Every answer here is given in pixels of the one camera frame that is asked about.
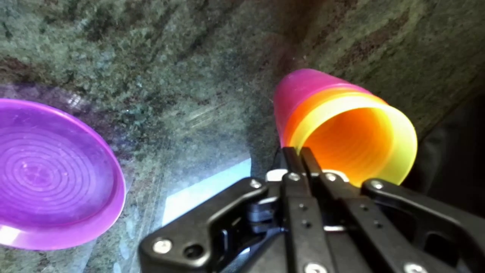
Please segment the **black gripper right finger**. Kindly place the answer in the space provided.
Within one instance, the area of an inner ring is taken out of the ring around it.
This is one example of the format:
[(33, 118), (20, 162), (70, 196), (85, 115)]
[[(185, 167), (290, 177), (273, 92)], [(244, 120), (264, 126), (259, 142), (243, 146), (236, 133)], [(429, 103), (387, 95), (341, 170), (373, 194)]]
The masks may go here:
[(341, 177), (329, 179), (314, 153), (302, 150), (326, 223), (343, 226), (330, 250), (343, 273), (453, 273), (452, 267), (414, 247), (377, 205)]

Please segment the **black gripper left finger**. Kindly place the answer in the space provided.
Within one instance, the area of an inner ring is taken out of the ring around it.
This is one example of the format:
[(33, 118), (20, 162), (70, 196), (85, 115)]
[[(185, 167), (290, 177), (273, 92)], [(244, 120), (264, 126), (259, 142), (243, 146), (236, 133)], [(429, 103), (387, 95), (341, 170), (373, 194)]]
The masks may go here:
[(320, 206), (312, 196), (303, 159), (294, 149), (282, 150), (288, 173), (283, 176), (282, 200), (285, 243), (293, 273), (335, 273), (333, 258), (323, 232)]

